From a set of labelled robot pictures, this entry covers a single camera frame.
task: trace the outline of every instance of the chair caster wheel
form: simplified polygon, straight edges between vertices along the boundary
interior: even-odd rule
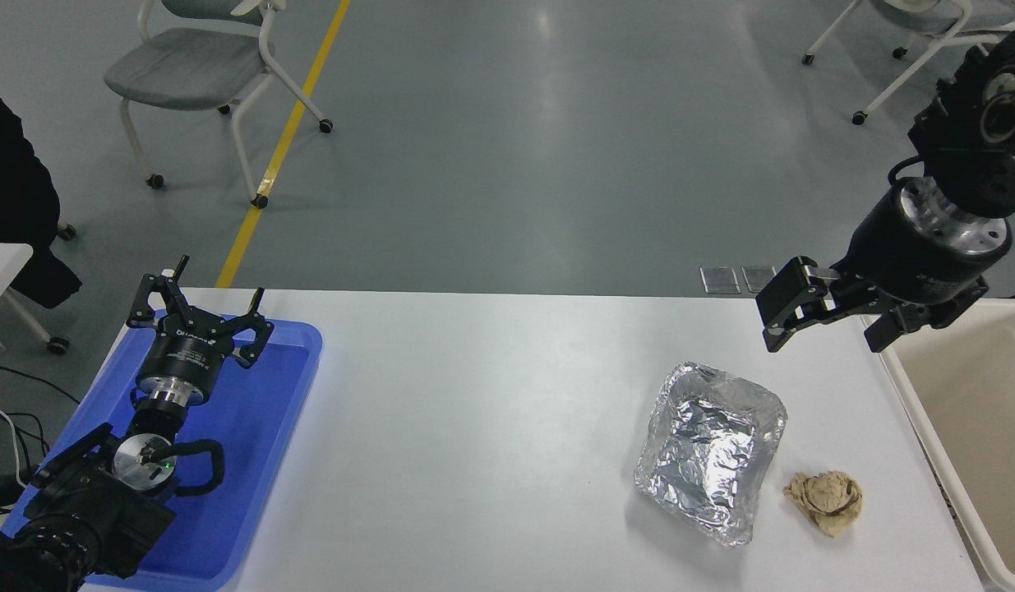
[[[75,239],[75,226],[72,224],[58,224],[58,239],[60,240],[74,240]]]
[[[55,355],[64,355],[68,351],[68,339],[64,337],[52,337],[48,341],[48,351]]]

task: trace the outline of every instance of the gray floor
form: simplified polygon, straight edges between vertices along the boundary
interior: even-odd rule
[[[904,34],[866,6],[802,67],[845,3],[355,0],[314,93],[335,132],[304,121],[234,285],[702,297],[699,266],[833,262],[964,52],[856,128],[850,114],[904,68],[889,56]],[[281,15],[278,59],[299,82],[336,7],[295,0]],[[248,207],[214,113],[136,110],[168,187],[136,178],[101,82],[136,44],[135,10],[0,2],[0,93],[79,228],[56,251],[85,282],[41,312],[72,339],[63,358],[0,306],[0,363],[80,394],[140,274],[188,253],[185,283],[213,284]],[[153,30],[175,20],[157,8]],[[274,86],[245,120],[256,173],[291,104]],[[1015,293],[1015,247],[987,277],[992,295]],[[4,376],[0,404],[51,435],[72,409]]]

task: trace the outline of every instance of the crumpled brown paper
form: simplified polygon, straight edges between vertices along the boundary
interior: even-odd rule
[[[784,494],[832,538],[844,531],[862,513],[862,488],[858,486],[858,481],[839,471],[829,471],[816,477],[797,473]]]

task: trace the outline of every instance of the white cable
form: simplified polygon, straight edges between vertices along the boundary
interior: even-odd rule
[[[18,455],[18,427],[11,420],[11,417],[0,408],[0,417],[11,427],[11,449],[14,449],[14,480],[18,481],[21,488],[25,488],[25,483],[21,481],[21,456]]]

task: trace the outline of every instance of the chair seat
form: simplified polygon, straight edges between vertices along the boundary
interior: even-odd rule
[[[256,37],[172,28],[113,64],[106,85],[128,101],[198,111],[226,105],[264,67]]]
[[[961,16],[959,7],[947,0],[939,0],[921,11],[903,11],[884,0],[874,0],[872,5],[896,25],[931,35],[948,30]],[[965,31],[1004,26],[1015,21],[1015,0],[970,0],[970,7],[972,11]]]

